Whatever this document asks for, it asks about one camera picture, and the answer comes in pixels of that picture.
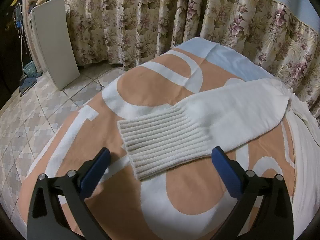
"tiled floor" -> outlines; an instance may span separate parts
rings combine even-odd
[[[82,69],[79,78],[59,91],[49,73],[37,79],[0,117],[0,203],[27,238],[16,206],[22,182],[47,142],[70,112],[77,110],[124,71],[104,62]]]

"cable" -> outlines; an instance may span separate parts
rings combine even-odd
[[[22,60],[23,27],[24,27],[24,23],[22,24],[22,33],[21,33],[21,67],[22,67],[22,75],[23,75],[23,60]]]
[[[28,48],[27,48],[27,41],[26,41],[26,38],[23,36],[23,33],[22,33],[22,37],[23,37],[23,44],[24,44],[24,47],[25,47],[25,49],[26,49],[26,55],[27,55],[27,53],[28,53]]]
[[[12,20],[14,22],[14,27],[18,31],[18,36],[19,36],[19,38],[21,38],[20,36],[22,36],[22,35],[20,35],[20,30],[19,30],[21,27],[18,27],[18,25],[17,25],[17,22],[21,22],[21,24],[22,24],[22,21],[23,21],[22,4],[21,3],[17,3],[17,5],[15,6],[14,11],[13,11],[13,15],[12,15]]]

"white sock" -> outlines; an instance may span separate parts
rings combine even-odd
[[[118,121],[137,179],[210,156],[214,147],[228,152],[276,127],[290,92],[278,80],[234,82],[191,95],[169,110]]]

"floral curtain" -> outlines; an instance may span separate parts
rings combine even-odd
[[[280,78],[320,120],[318,33],[273,0],[65,0],[79,65],[126,69],[200,36]]]

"bed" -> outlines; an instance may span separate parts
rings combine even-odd
[[[202,78],[194,75],[190,59]],[[202,38],[193,38],[151,62],[155,64],[124,73],[65,120],[23,182],[18,206],[25,222],[39,174],[63,176],[107,147],[111,165],[85,202],[112,239],[205,240],[214,235],[236,199],[226,191],[210,158],[140,182],[132,173],[116,122],[164,110],[193,93],[224,86],[235,78],[275,77],[233,49]],[[192,84],[192,91],[187,83]],[[228,157],[259,176],[284,176],[297,239],[320,207],[320,149],[304,122],[294,118],[293,125],[283,118],[273,130],[234,149]],[[71,229],[81,234],[66,200],[59,199]],[[242,233],[252,225],[260,203],[257,199]]]

